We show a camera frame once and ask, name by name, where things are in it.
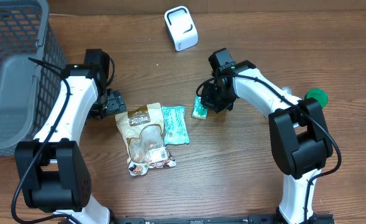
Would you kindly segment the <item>brown snack packet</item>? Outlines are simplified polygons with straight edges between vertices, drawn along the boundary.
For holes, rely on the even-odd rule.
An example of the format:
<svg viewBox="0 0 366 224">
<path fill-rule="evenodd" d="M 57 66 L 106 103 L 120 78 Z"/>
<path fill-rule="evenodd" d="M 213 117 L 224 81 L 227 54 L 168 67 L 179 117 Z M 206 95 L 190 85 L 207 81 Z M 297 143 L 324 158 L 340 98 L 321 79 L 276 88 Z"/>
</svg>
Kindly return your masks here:
<svg viewBox="0 0 366 224">
<path fill-rule="evenodd" d="M 115 121 L 126 145 L 130 175 L 145 175 L 150 169 L 176 166 L 162 137 L 164 117 L 160 103 L 117 114 Z"/>
</svg>

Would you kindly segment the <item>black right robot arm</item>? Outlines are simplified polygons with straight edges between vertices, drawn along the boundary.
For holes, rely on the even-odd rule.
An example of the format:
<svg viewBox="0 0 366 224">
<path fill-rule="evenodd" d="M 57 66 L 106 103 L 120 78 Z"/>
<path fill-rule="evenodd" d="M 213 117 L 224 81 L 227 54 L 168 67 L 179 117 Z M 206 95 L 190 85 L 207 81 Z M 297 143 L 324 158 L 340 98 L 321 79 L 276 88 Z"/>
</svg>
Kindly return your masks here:
<svg viewBox="0 0 366 224">
<path fill-rule="evenodd" d="M 250 223 L 333 223 L 332 215 L 312 209 L 317 178 L 333 153 L 333 141 L 322 106 L 301 99 L 268 81 L 251 62 L 234 61 L 226 48 L 209 57 L 212 78 L 197 88 L 201 104 L 219 113 L 232 110 L 236 99 L 253 105 L 268 119 L 273 159 L 284 174 L 283 198 L 270 218 L 251 215 Z"/>
</svg>

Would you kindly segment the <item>teal Kleenex tissue pack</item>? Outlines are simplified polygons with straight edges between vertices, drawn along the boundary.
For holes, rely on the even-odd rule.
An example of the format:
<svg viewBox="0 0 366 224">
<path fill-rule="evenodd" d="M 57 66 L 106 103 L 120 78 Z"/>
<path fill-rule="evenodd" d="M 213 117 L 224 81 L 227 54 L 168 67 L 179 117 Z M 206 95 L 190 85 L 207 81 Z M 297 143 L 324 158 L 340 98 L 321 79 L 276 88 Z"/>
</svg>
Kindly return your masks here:
<svg viewBox="0 0 366 224">
<path fill-rule="evenodd" d="M 192 117 L 197 119 L 207 119 L 207 114 L 208 109 L 202 105 L 201 97 L 196 96 L 192 110 Z"/>
</svg>

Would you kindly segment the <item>clear yellow liquid bottle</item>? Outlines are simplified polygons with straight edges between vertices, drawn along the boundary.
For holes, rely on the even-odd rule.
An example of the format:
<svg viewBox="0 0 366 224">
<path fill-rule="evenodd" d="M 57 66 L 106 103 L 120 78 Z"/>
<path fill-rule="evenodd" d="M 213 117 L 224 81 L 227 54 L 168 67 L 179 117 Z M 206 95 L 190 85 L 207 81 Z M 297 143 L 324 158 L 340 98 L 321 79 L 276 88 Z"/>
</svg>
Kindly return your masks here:
<svg viewBox="0 0 366 224">
<path fill-rule="evenodd" d="M 292 90 L 288 86 L 282 87 L 282 90 L 284 91 L 285 95 L 291 95 L 292 94 Z"/>
</svg>

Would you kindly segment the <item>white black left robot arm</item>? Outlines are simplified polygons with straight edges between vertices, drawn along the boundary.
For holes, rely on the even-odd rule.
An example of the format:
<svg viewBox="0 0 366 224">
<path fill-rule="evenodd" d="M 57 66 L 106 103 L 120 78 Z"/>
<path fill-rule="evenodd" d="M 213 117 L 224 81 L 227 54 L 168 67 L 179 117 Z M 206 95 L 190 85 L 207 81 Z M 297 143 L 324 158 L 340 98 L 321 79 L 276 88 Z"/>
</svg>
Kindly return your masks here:
<svg viewBox="0 0 366 224">
<path fill-rule="evenodd" d="M 11 202 L 18 223 L 17 199 L 47 215 L 45 222 L 64 218 L 66 223 L 112 223 L 113 214 L 92 195 L 92 179 L 79 149 L 89 118 L 103 119 L 126 111 L 121 93 L 109 88 L 115 75 L 114 60 L 102 49 L 88 49 L 82 64 L 63 68 L 32 59 L 61 79 L 60 92 L 45 124 L 31 141 L 17 144 L 14 158 L 19 184 Z"/>
</svg>

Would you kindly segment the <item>green lid white jar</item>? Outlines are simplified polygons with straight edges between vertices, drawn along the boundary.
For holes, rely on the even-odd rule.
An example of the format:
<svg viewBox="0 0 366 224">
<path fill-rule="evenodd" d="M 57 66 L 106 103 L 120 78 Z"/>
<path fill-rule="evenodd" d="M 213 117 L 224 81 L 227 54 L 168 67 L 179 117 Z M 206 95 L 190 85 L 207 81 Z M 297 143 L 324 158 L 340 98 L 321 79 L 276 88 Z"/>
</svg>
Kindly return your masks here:
<svg viewBox="0 0 366 224">
<path fill-rule="evenodd" d="M 305 100 L 308 98 L 314 98 L 317 100 L 320 103 L 321 108 L 324 108 L 329 102 L 327 93 L 320 88 L 313 88 L 309 90 L 304 96 Z"/>
</svg>

